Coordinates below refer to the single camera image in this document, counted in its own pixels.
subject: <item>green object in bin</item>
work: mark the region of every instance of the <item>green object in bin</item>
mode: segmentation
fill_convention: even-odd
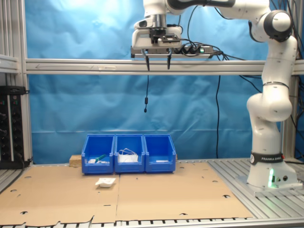
[[[106,156],[105,154],[101,155],[100,157],[95,159],[95,162],[98,162],[99,160],[102,160],[105,156]]]

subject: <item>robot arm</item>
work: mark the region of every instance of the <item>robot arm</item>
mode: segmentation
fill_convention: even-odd
[[[217,7],[222,15],[249,20],[249,33],[257,42],[268,42],[269,52],[262,73],[263,93],[247,102],[253,131],[248,183],[259,188],[300,186],[296,173],[284,161],[276,122],[292,111],[289,82],[297,52],[292,21],[282,10],[271,11],[269,0],[143,0],[145,19],[134,26],[133,49],[180,48],[179,27],[167,27],[166,13],[180,15],[193,5]],[[149,58],[145,56],[149,67]]]
[[[258,42],[282,42],[292,33],[289,14],[271,11],[269,0],[144,0],[143,4],[145,19],[134,25],[133,49],[180,48],[181,30],[167,27],[166,14],[180,15],[193,5],[217,7],[224,17],[249,20],[250,36]]]

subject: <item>control box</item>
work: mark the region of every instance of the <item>control box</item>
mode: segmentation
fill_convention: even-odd
[[[21,96],[24,87],[0,86],[0,169],[21,169],[24,159]]]

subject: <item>cardboard floor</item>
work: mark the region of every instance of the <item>cardboard floor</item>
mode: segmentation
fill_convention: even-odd
[[[80,167],[32,167],[0,194],[0,225],[252,217],[207,163],[102,177],[116,180],[100,188],[100,176],[84,176]]]

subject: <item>blue plastic bin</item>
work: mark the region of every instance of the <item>blue plastic bin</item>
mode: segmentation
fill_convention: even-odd
[[[81,153],[82,173],[84,174],[103,174],[113,173],[113,153],[115,135],[89,134],[86,137]],[[101,161],[109,163],[87,163],[90,159],[96,159],[105,154]]]
[[[175,171],[176,151],[169,134],[144,135],[146,172]]]
[[[125,148],[137,153],[138,162],[118,162],[118,152]],[[143,144],[143,135],[117,134],[115,137],[114,162],[116,173],[144,172],[145,150]]]

